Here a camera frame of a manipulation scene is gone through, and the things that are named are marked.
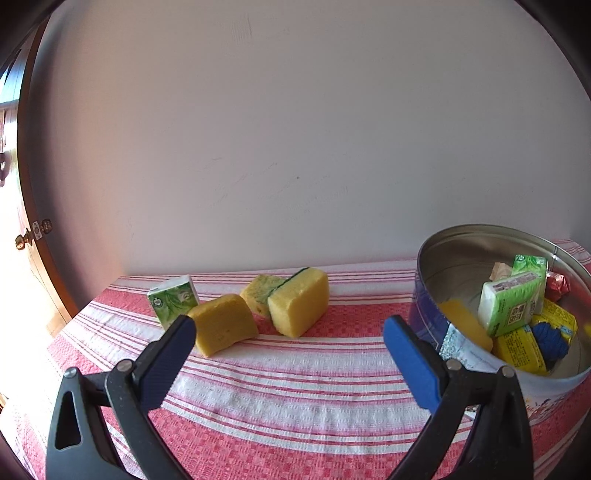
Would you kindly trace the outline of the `yellow sponge dark green pad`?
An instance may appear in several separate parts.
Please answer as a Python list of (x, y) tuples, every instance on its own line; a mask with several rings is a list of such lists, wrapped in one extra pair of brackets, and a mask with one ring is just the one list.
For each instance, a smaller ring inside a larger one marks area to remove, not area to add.
[(273, 289), (267, 306), (277, 332), (301, 337), (328, 309), (328, 274), (312, 267), (297, 271)]

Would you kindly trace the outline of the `brass door knob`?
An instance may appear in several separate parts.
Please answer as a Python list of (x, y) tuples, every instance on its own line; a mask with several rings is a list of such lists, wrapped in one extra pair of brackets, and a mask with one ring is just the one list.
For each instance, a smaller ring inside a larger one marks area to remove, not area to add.
[(35, 242), (43, 239), (46, 235), (51, 233), (53, 225), (50, 219), (43, 219), (41, 221), (34, 221), (30, 229), (26, 229), (23, 234), (15, 238), (15, 247), (18, 251), (22, 251), (26, 246), (31, 246)]

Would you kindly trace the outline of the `red foil snack packet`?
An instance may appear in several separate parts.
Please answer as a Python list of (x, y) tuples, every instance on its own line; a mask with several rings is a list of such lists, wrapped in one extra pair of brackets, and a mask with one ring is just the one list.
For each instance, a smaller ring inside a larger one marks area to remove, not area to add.
[(558, 302), (571, 291), (568, 278), (558, 272), (549, 271), (546, 277), (545, 297), (551, 302)]

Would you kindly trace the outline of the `small green tissue pack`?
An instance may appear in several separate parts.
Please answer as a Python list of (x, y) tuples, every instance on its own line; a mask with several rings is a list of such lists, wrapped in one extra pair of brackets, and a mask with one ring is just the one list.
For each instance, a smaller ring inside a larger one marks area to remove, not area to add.
[(548, 260), (545, 257), (517, 254), (514, 258), (512, 273), (535, 273), (539, 277), (539, 285), (535, 298), (534, 314), (540, 315), (543, 311), (544, 296), (548, 274)]

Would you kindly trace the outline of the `yellow snack packet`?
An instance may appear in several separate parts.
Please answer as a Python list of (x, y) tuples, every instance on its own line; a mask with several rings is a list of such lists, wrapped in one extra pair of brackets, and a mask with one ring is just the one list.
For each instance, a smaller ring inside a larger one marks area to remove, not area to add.
[(540, 323), (546, 323), (553, 329), (558, 329), (568, 345), (571, 344), (578, 331), (575, 316), (548, 299), (543, 300), (542, 311), (533, 316), (530, 326), (534, 327)]
[(505, 363), (524, 372), (548, 374), (541, 350), (529, 325), (501, 335), (493, 341), (493, 354)]

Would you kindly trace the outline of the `blue knotted cloth ball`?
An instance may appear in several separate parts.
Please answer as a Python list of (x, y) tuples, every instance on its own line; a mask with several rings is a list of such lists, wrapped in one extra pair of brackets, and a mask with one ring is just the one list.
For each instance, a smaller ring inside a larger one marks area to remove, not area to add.
[(532, 332), (548, 369), (568, 354), (569, 345), (558, 328), (540, 322), (532, 327)]

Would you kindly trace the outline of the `green white tissue pack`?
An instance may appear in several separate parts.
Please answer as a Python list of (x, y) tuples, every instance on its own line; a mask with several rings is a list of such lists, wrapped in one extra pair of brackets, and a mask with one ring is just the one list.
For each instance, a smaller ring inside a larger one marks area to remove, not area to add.
[(190, 275), (171, 278), (156, 285), (148, 290), (147, 299), (164, 330), (179, 315), (186, 315), (199, 304)]

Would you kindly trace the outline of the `yellow sponge speckled green top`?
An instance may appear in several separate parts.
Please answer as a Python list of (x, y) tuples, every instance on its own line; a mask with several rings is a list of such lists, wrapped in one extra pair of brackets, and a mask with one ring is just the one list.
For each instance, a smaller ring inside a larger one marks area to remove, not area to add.
[(283, 282), (283, 277), (260, 274), (240, 292), (240, 296), (245, 300), (246, 305), (249, 306), (253, 314), (270, 319), (270, 309), (267, 299), (269, 299), (273, 290), (283, 284)]

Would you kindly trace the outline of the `blue round metal tin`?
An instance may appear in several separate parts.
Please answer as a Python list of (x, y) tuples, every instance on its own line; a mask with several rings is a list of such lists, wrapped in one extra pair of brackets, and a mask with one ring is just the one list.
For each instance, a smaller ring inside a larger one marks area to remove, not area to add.
[(502, 361), (452, 326), (438, 305), (459, 299), (477, 311), (482, 285), (496, 262), (510, 263), (517, 254), (542, 256), (549, 270), (565, 275), (570, 293), (559, 305), (573, 314), (578, 332), (566, 357), (547, 376), (518, 371), (530, 423), (535, 425), (567, 406), (590, 408), (590, 397), (575, 393), (590, 388), (590, 253), (572, 240), (549, 241), (513, 228), (468, 224), (447, 228), (425, 241), (419, 251), (409, 322), (420, 339), (444, 359), (456, 358), (470, 370), (496, 372)]

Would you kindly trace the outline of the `red white striped bedspread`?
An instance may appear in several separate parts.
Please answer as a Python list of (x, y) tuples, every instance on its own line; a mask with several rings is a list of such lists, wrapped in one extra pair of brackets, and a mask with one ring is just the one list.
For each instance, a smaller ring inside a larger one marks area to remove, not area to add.
[[(428, 419), (386, 350), (385, 320), (407, 315), (414, 260), (332, 266), (325, 316), (298, 339), (259, 336), (206, 358), (193, 352), (150, 417), (196, 479), (383, 479)], [(24, 386), (1, 431), (36, 479), (63, 371), (105, 371), (161, 335), (147, 300), (156, 276), (122, 276), (49, 346), (49, 384)]]

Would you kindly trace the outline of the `plain yellow sponge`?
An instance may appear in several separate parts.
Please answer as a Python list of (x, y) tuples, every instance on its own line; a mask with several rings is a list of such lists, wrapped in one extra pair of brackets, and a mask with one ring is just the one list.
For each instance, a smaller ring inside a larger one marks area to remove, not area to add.
[(259, 335), (252, 311), (238, 294), (222, 295), (199, 304), (187, 316), (197, 328), (195, 346), (205, 357)]

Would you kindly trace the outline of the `large green tissue pack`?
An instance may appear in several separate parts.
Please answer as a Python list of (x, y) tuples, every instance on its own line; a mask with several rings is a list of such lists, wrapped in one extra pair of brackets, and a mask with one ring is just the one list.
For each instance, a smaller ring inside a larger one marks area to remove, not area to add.
[(477, 318), (490, 337), (528, 324), (533, 316), (539, 277), (521, 273), (483, 284)]

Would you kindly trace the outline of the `wooden door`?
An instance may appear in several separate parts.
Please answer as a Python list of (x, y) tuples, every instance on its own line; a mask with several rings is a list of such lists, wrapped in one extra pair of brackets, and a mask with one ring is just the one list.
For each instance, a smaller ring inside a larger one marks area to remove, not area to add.
[(53, 224), (39, 214), (34, 200), (33, 154), (26, 145), (33, 71), (47, 25), (43, 20), (35, 26), (1, 69), (1, 192), (5, 196), (2, 210), (10, 215), (9, 251), (16, 254), (18, 269), (25, 274), (25, 294), (38, 295), (33, 305), (40, 311), (34, 318), (42, 332), (55, 337), (79, 307), (49, 250), (47, 236)]

